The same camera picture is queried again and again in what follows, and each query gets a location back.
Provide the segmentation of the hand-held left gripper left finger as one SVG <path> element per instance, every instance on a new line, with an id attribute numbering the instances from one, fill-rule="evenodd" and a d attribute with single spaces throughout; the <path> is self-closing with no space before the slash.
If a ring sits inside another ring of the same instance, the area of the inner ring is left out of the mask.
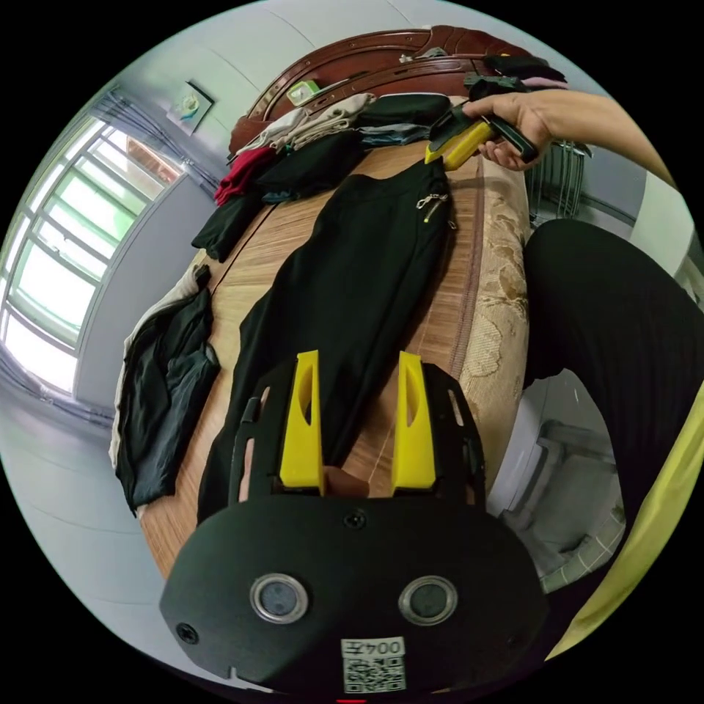
<path id="1" fill-rule="evenodd" d="M 279 478 L 286 491 L 325 489 L 317 350 L 296 358 Z"/>

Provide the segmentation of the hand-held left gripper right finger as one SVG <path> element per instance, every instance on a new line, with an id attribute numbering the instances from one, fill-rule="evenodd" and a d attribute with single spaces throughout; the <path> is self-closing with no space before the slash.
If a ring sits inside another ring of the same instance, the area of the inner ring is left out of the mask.
<path id="1" fill-rule="evenodd" d="M 429 492 L 436 481 L 430 406 L 421 357 L 400 352 L 391 469 L 393 492 Z"/>

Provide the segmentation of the person's left hand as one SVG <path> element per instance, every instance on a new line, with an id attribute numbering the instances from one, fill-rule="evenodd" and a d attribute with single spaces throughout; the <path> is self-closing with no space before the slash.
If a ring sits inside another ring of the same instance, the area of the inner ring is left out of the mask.
<path id="1" fill-rule="evenodd" d="M 238 427 L 235 446 L 232 451 L 230 468 L 229 500 L 230 503 L 246 502 L 252 494 L 252 479 L 266 476 L 263 471 L 271 467 L 275 472 L 278 467 L 270 462 L 267 453 L 279 454 L 281 436 L 271 431 L 263 436 L 259 431 L 262 426 L 261 416 L 270 392 L 269 386 L 260 386 L 247 401 L 243 417 Z M 324 487 L 329 496 L 349 496 L 367 498 L 369 485 L 362 479 L 354 477 L 344 469 L 336 466 L 322 466 Z"/>

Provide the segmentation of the person's right hand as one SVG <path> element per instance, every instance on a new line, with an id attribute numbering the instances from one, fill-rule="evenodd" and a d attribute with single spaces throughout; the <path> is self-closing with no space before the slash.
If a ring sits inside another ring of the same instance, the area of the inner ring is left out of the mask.
<path id="1" fill-rule="evenodd" d="M 536 147 L 538 161 L 553 141 L 546 118 L 538 108 L 538 98 L 539 95 L 528 93 L 491 95 L 474 102 L 467 101 L 462 105 L 462 109 L 463 113 L 474 121 L 494 115 L 510 123 Z M 505 139 L 488 140 L 478 147 L 477 153 L 484 159 L 514 172 L 524 171 L 532 165 L 523 161 L 520 151 Z"/>

